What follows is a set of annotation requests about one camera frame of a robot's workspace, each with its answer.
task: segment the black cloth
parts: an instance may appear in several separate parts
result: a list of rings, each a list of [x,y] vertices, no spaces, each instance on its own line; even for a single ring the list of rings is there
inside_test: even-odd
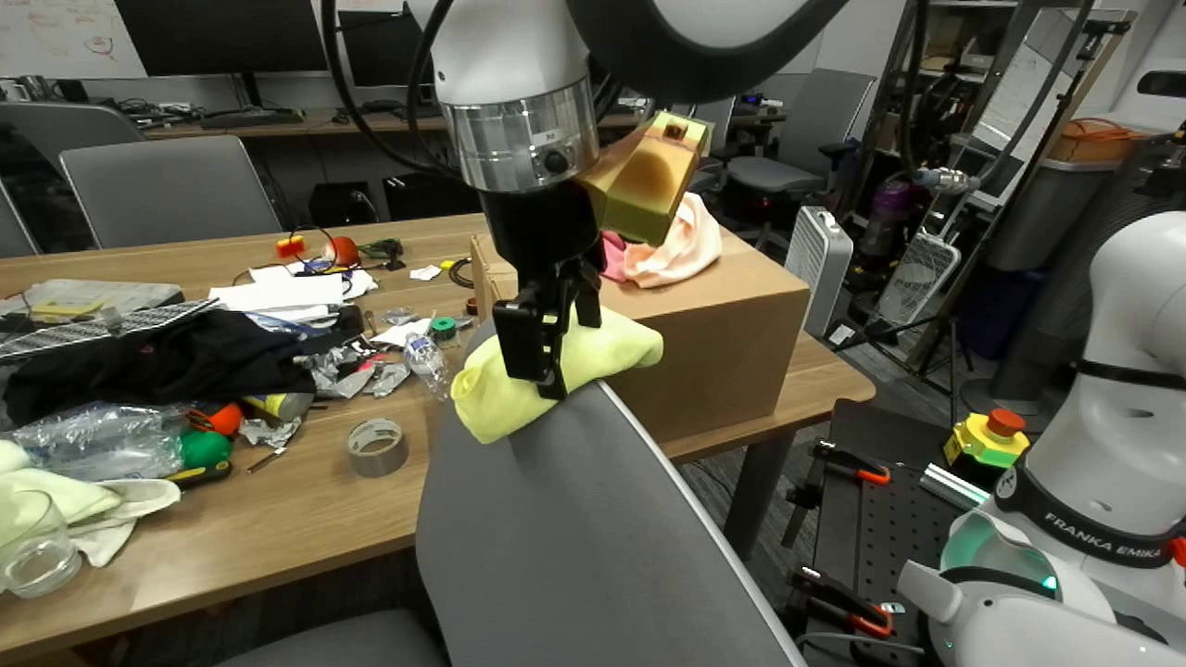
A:
[[[63,408],[237,401],[251,391],[313,391],[313,375],[292,361],[303,345],[266,332],[235,312],[209,312],[173,327],[25,360],[8,382],[16,424]]]

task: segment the chair back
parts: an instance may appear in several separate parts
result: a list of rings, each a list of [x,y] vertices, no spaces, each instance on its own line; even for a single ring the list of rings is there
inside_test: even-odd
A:
[[[141,142],[129,119],[100,103],[0,103],[0,125],[13,125],[56,170],[71,146]]]
[[[8,186],[0,182],[0,259],[4,254],[37,254],[37,245],[32,245]]]
[[[830,161],[819,146],[859,132],[855,113],[870,86],[875,81],[864,75],[813,70],[796,96],[787,103],[779,159],[813,172],[828,172]]]
[[[74,146],[63,170],[100,247],[281,228],[237,137]]]
[[[417,552],[455,667],[805,662],[604,382],[497,443],[449,412]]]

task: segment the cardboard box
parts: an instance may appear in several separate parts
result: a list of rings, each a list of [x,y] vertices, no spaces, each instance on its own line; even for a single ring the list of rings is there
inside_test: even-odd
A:
[[[489,233],[470,242],[478,312],[515,296],[515,265]],[[781,391],[809,286],[728,233],[706,272],[669,287],[602,286],[602,303],[665,332],[665,361],[612,377],[654,438],[766,415]]]

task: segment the tape roll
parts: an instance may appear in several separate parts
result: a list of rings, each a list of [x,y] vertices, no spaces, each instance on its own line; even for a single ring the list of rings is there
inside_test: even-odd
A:
[[[346,454],[361,479],[392,473],[409,460],[405,431],[392,418],[368,418],[347,432]]]

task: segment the plastic bag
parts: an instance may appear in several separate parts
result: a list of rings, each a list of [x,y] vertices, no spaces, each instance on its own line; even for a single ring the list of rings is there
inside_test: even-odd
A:
[[[66,479],[160,479],[183,471],[187,408],[90,402],[18,424],[37,468]]]

